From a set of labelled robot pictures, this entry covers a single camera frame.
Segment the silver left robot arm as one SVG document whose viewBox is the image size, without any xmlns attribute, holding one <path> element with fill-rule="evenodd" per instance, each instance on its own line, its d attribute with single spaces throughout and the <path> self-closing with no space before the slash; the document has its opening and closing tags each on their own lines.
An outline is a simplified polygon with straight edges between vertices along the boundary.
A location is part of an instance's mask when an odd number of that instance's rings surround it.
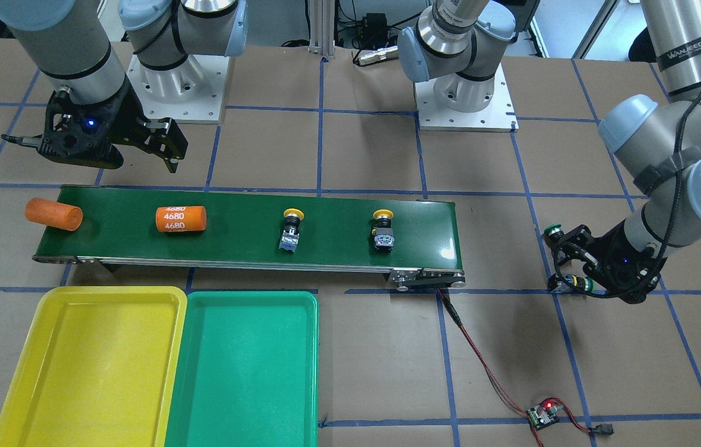
<svg viewBox="0 0 701 447">
<path fill-rule="evenodd" d="M 666 258 L 701 239 L 701 1 L 643 1 L 641 8 L 668 88 L 660 106 L 637 94 L 600 120 L 607 150 L 648 197 L 639 211 L 595 237 L 586 226 L 543 232 L 551 250 L 551 292 L 644 302 Z M 443 105 L 487 106 L 493 77 L 515 33 L 513 14 L 487 1 L 436 1 L 399 32 L 402 70 L 415 83 L 435 79 Z"/>
</svg>

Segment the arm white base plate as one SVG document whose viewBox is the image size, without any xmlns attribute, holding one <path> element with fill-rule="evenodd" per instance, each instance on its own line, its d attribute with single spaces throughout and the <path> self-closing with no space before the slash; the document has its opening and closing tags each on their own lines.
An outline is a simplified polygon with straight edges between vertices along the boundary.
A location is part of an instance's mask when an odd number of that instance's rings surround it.
<svg viewBox="0 0 701 447">
<path fill-rule="evenodd" d="M 191 55 L 179 67 L 155 71 L 133 56 L 127 75 L 148 118 L 220 124 L 232 62 L 227 56 Z"/>
<path fill-rule="evenodd" d="M 437 131 L 510 132 L 520 128 L 502 66 L 472 81 L 458 74 L 414 85 L 419 127 Z"/>
</svg>

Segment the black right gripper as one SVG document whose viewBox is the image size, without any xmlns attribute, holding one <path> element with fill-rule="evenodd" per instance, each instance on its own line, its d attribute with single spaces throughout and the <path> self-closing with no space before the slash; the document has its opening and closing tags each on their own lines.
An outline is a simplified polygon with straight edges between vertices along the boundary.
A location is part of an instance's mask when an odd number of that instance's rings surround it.
<svg viewBox="0 0 701 447">
<path fill-rule="evenodd" d="M 162 159 L 176 173 L 188 140 L 172 118 L 149 121 L 126 80 L 109 99 L 77 105 L 60 89 L 49 98 L 43 135 L 36 151 L 56 163 L 118 169 L 124 162 L 115 144 L 133 145 Z"/>
</svg>

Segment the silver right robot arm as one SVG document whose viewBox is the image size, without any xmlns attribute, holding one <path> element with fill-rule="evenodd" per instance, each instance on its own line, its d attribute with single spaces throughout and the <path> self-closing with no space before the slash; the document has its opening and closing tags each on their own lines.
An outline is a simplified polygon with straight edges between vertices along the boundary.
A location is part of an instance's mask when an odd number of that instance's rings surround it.
<svg viewBox="0 0 701 447">
<path fill-rule="evenodd" d="M 0 20 L 54 88 L 41 135 L 1 138 L 55 163 L 95 169 L 120 168 L 118 145 L 131 145 L 175 173 L 188 150 L 179 116 L 143 110 L 97 4 L 0 1 Z M 186 101 L 207 88 L 197 56 L 245 51 L 245 1 L 120 1 L 118 11 L 141 65 L 141 88 L 160 102 Z"/>
</svg>

